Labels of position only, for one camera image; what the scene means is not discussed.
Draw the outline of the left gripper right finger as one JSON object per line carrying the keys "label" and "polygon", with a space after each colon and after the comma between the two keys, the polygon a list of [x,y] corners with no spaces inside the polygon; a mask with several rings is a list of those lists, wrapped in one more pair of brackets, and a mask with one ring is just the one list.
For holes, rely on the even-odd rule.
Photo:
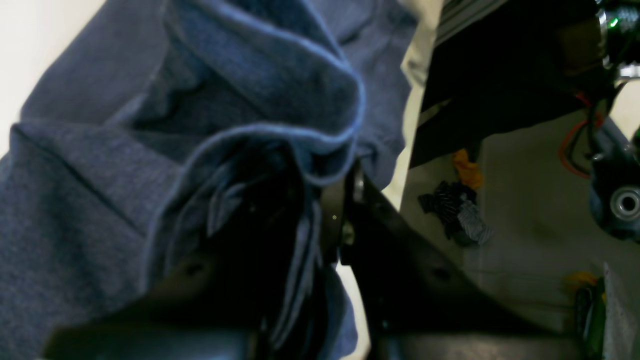
{"label": "left gripper right finger", "polygon": [[322,195],[327,262],[350,266],[368,360],[583,360],[574,337],[535,325],[473,284],[353,165]]}

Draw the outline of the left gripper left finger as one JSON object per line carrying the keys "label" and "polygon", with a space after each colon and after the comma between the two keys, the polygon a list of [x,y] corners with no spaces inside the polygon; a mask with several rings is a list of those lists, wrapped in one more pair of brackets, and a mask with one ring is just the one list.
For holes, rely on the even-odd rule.
{"label": "left gripper left finger", "polygon": [[44,360],[261,360],[268,287],[278,268],[258,253],[204,251],[121,310],[55,330]]}

